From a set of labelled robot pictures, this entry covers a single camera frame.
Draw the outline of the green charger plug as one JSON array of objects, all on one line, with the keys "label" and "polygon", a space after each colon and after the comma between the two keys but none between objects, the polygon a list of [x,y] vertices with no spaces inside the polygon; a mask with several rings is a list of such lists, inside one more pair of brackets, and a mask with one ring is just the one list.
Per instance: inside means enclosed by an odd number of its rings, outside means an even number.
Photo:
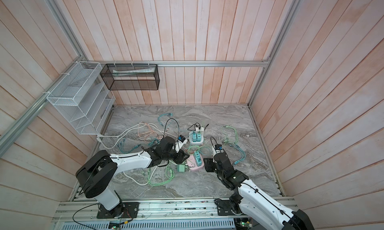
[{"label": "green charger plug", "polygon": [[179,164],[177,165],[177,171],[180,173],[185,173],[189,171],[189,167],[188,165],[185,165],[185,164]]}]

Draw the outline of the teal charger plug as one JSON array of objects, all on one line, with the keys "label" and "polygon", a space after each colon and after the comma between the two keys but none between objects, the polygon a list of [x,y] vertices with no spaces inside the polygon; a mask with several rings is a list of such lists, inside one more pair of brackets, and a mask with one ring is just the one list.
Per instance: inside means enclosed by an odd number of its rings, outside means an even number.
[{"label": "teal charger plug", "polygon": [[203,163],[200,151],[196,150],[194,152],[194,158],[195,158],[197,166],[200,167],[202,165],[202,163]]}]

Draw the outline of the pink power strip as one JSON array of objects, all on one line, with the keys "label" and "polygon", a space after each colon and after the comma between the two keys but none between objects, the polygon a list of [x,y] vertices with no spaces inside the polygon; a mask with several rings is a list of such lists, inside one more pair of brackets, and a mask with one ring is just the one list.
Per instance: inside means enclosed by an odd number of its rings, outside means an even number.
[{"label": "pink power strip", "polygon": [[187,166],[191,172],[201,170],[205,167],[204,162],[202,162],[200,166],[197,164],[197,161],[194,155],[190,155],[189,158],[187,159]]}]

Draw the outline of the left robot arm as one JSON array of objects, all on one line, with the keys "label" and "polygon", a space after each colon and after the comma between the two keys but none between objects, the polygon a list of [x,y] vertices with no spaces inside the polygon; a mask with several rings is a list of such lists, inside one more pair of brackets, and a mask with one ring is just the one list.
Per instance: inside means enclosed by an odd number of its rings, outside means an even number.
[{"label": "left robot arm", "polygon": [[163,161],[181,164],[189,157],[189,154],[182,150],[187,141],[182,135],[176,140],[166,136],[142,152],[116,155],[102,150],[77,170],[76,178],[86,198],[96,199],[107,211],[116,210],[122,201],[109,187],[113,177],[128,170],[159,166]]}]

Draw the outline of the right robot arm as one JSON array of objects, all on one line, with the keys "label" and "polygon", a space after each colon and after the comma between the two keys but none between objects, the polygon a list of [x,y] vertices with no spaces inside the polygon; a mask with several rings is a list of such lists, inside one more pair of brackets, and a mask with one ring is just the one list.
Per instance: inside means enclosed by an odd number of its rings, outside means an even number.
[{"label": "right robot arm", "polygon": [[204,159],[205,169],[216,173],[221,183],[234,193],[229,200],[215,199],[215,204],[227,214],[247,215],[266,230],[313,230],[309,216],[294,211],[261,190],[246,174],[236,170],[226,153]]}]

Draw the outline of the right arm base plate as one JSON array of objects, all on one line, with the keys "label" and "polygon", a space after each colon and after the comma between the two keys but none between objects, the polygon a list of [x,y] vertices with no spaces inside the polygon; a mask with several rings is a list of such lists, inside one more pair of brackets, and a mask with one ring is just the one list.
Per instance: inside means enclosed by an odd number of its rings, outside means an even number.
[{"label": "right arm base plate", "polygon": [[240,207],[231,200],[215,199],[219,216],[245,216]]}]

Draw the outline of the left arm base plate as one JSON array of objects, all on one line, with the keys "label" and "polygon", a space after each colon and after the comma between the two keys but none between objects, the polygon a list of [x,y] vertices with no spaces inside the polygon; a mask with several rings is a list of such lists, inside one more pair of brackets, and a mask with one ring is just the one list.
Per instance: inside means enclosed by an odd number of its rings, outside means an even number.
[{"label": "left arm base plate", "polygon": [[139,202],[122,202],[112,210],[107,210],[102,204],[99,204],[97,219],[134,219],[138,215]]}]

